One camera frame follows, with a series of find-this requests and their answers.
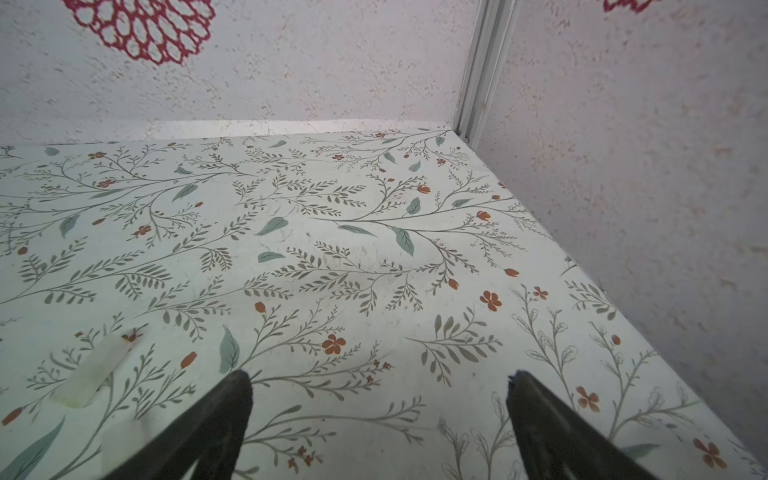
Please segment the translucent white pen cap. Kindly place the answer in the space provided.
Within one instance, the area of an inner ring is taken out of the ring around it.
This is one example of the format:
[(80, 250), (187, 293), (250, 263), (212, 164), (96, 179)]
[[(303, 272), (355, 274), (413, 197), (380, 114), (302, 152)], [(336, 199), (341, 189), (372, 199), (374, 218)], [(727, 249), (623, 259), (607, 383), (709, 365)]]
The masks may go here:
[(100, 388), (131, 350), (135, 333), (108, 333), (94, 343), (84, 359), (51, 395), (53, 404), (80, 410), (89, 406)]

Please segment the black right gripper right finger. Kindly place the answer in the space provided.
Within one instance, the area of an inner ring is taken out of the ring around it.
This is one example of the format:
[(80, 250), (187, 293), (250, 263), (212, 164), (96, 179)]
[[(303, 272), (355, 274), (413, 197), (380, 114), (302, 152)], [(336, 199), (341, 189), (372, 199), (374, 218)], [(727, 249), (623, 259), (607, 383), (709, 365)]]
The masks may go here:
[(530, 479), (654, 477), (527, 371), (509, 377), (506, 405)]

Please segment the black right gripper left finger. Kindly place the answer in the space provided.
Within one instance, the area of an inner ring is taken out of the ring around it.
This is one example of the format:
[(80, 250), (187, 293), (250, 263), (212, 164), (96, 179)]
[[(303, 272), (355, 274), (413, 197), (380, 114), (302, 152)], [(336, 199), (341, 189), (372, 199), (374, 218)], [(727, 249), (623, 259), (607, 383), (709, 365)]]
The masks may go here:
[(236, 370), (107, 479), (230, 479), (253, 408), (249, 376)]

